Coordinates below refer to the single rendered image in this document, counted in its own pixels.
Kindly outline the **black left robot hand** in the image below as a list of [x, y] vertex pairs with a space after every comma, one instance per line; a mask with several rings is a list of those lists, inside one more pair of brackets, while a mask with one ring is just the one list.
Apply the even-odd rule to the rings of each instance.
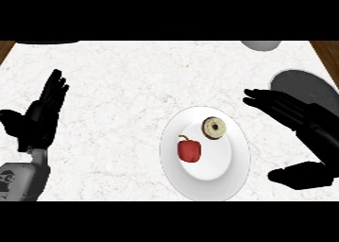
[[12, 110], [0, 110], [0, 123], [4, 132], [16, 138], [17, 152], [34, 148], [47, 149], [51, 145], [66, 90], [62, 71], [54, 69], [44, 83], [40, 99], [31, 103], [26, 112], [20, 114]]

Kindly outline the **red bell pepper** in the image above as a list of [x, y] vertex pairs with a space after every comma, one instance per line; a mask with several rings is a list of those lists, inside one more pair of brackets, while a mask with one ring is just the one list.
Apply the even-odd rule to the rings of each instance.
[[179, 142], [177, 143], [177, 156], [185, 163], [196, 163], [200, 157], [200, 143], [190, 140], [182, 134], [178, 135]]

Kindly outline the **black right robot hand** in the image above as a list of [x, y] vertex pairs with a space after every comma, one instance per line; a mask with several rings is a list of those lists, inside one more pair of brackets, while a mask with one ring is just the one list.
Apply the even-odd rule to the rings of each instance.
[[339, 178], [339, 117], [316, 103], [305, 104], [278, 91], [244, 89], [243, 102], [294, 133], [319, 159], [268, 173], [268, 180], [294, 190], [331, 186]]

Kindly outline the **white oval plate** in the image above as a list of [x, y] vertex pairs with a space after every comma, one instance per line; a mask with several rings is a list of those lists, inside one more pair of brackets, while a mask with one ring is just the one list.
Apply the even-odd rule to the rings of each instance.
[[[207, 117], [218, 117], [225, 132], [218, 140], [205, 137], [200, 125]], [[200, 143], [194, 163], [179, 160], [179, 135]], [[210, 107], [184, 109], [171, 119], [160, 140], [160, 163], [169, 184], [191, 200], [227, 200], [238, 192], [249, 172], [247, 140], [230, 116]]]

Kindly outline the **dark grey pan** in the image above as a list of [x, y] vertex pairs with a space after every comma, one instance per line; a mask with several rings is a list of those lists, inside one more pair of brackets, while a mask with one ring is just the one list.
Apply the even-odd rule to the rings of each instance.
[[339, 94], [314, 74], [294, 69], [283, 70], [272, 77], [269, 89], [306, 104], [316, 103], [339, 117]]

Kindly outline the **grey rounded bowl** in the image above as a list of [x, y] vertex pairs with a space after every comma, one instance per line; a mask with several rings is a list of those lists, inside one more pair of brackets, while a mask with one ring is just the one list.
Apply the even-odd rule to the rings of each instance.
[[250, 50], [266, 52], [272, 51], [278, 47], [280, 41], [241, 41], [241, 44]]

